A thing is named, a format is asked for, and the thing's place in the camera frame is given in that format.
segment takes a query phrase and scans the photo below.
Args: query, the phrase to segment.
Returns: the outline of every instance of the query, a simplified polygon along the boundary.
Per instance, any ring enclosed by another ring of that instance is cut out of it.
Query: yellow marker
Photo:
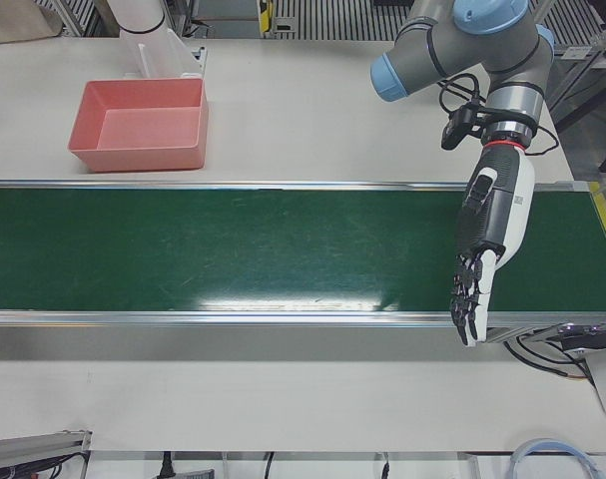
[[[589,190],[591,190],[593,203],[595,203],[595,208],[598,211],[600,221],[606,232],[606,198],[604,198],[604,194],[600,192],[600,184],[598,182],[589,182]]]
[[[272,18],[274,15],[274,0],[259,0],[261,10],[261,33],[272,30]]]

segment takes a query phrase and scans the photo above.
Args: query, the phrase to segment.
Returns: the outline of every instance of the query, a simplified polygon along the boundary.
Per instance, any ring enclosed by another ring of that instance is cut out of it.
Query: green conveyor belt
[[[448,310],[461,192],[0,189],[0,309]],[[495,311],[606,311],[589,194],[536,193]]]

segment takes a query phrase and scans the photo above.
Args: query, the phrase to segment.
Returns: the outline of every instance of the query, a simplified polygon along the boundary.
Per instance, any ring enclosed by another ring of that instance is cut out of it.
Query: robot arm
[[[385,101],[478,63],[489,74],[486,106],[454,112],[443,135],[452,149],[478,111],[484,115],[484,149],[456,226],[451,316],[464,344],[485,340],[493,275],[524,238],[535,183],[524,150],[537,130],[552,59],[553,36],[536,27],[528,0],[416,0],[394,47],[371,66]]]

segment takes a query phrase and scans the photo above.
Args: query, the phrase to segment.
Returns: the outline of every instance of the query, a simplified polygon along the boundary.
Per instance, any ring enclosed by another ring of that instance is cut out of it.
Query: cable
[[[174,466],[172,465],[172,452],[165,451],[163,453],[163,464],[161,465],[161,472],[156,476],[157,479],[166,479],[168,477],[176,476],[174,472]]]
[[[0,479],[9,478],[25,478],[30,477],[32,474],[38,474],[39,472],[49,471],[53,469],[50,478],[57,478],[62,471],[62,464],[69,461],[73,457],[81,456],[87,462],[89,455],[83,452],[76,452],[67,456],[58,456],[48,459],[41,459],[38,461],[27,462],[23,464],[17,464],[11,467],[0,468]]]
[[[532,356],[537,357],[538,359],[542,359],[543,361],[551,362],[551,363],[553,363],[553,364],[575,364],[575,361],[573,361],[573,360],[570,360],[570,361],[560,361],[560,360],[557,360],[557,359],[551,359],[550,357],[543,356],[542,354],[539,354],[539,353],[535,352],[534,350],[529,349],[527,346],[525,346],[525,345],[522,343],[522,340],[520,339],[520,337],[521,337],[521,336],[517,336],[517,337],[515,338],[515,340],[516,340],[516,342],[518,343],[518,345],[519,345],[519,346],[520,346],[522,349],[524,349],[526,352],[528,352],[528,353],[529,353],[529,354],[531,354]]]
[[[591,371],[589,371],[589,366],[586,363],[586,359],[576,359],[572,355],[566,353],[560,346],[558,346],[556,344],[553,344],[550,341],[546,341],[546,344],[548,346],[553,347],[554,349],[557,349],[565,357],[567,357],[568,359],[570,359],[573,362],[573,364],[575,365],[575,367],[577,367],[578,369],[580,369],[582,371],[582,374],[584,374],[586,376],[586,378],[591,383],[591,385],[593,387],[595,387],[595,380],[593,379],[593,374],[591,374]]]
[[[542,130],[549,137],[551,137],[551,139],[553,140],[553,146],[549,147],[546,150],[543,150],[541,152],[534,152],[534,153],[528,153],[528,152],[526,152],[525,155],[527,157],[541,157],[543,155],[546,155],[549,152],[552,152],[556,148],[560,148],[560,140],[558,139],[558,137],[551,130],[548,130],[548,129],[544,128],[542,125],[538,125],[538,130]]]
[[[389,477],[389,453],[384,453],[384,466],[382,466],[382,474],[380,474],[380,479],[388,479]]]
[[[63,465],[59,464],[52,470],[52,474],[50,475],[50,479],[56,479],[61,475],[61,471],[63,471]]]
[[[518,361],[526,364],[527,366],[533,367],[534,369],[538,369],[540,371],[545,371],[545,372],[550,372],[552,374],[555,374],[555,375],[560,376],[560,377],[565,377],[567,379],[588,379],[585,376],[575,376],[573,374],[569,374],[568,372],[564,372],[564,371],[561,371],[559,369],[554,369],[552,367],[543,366],[542,364],[538,364],[537,362],[533,362],[533,361],[527,359],[526,357],[521,356],[516,351],[514,351],[513,348],[511,347],[511,345],[508,342],[504,341],[502,344],[504,345],[504,347],[506,348],[506,350],[509,351],[511,353],[511,355],[513,357],[515,357]]]
[[[274,460],[275,454],[276,454],[276,452],[274,452],[274,451],[270,452],[270,456],[268,457],[268,460],[267,460],[267,466],[265,468],[265,479],[270,479],[270,469],[272,469],[272,461]]]
[[[463,87],[457,83],[458,80],[461,80],[463,78],[469,79],[469,80],[471,80],[471,82],[473,82],[473,90],[469,90],[468,88]],[[438,95],[438,103],[440,104],[440,108],[442,110],[444,110],[444,112],[446,112],[448,115],[451,115],[454,112],[454,110],[450,110],[444,104],[444,93],[445,92],[448,92],[451,95],[455,95],[456,97],[459,97],[467,102],[472,99],[481,100],[480,82],[477,79],[477,77],[471,73],[460,73],[458,75],[455,75],[455,76],[449,78],[448,80],[446,80],[444,82],[438,82],[438,86],[440,87],[440,94]],[[471,95],[471,97],[470,98],[465,97],[461,93],[451,90],[451,88],[457,88],[458,90],[465,92],[468,95]]]

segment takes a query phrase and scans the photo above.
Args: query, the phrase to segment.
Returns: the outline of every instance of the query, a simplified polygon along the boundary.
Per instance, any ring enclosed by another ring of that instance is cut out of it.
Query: blue joint cap
[[[555,52],[555,38],[553,37],[553,32],[542,25],[536,25],[536,27],[538,28],[538,35],[545,39],[551,46],[551,51]]]
[[[455,0],[453,21],[465,33],[490,35],[518,23],[529,8],[529,0]]]
[[[389,62],[386,53],[371,64],[371,83],[375,92],[385,101],[394,102],[408,97],[402,82]]]

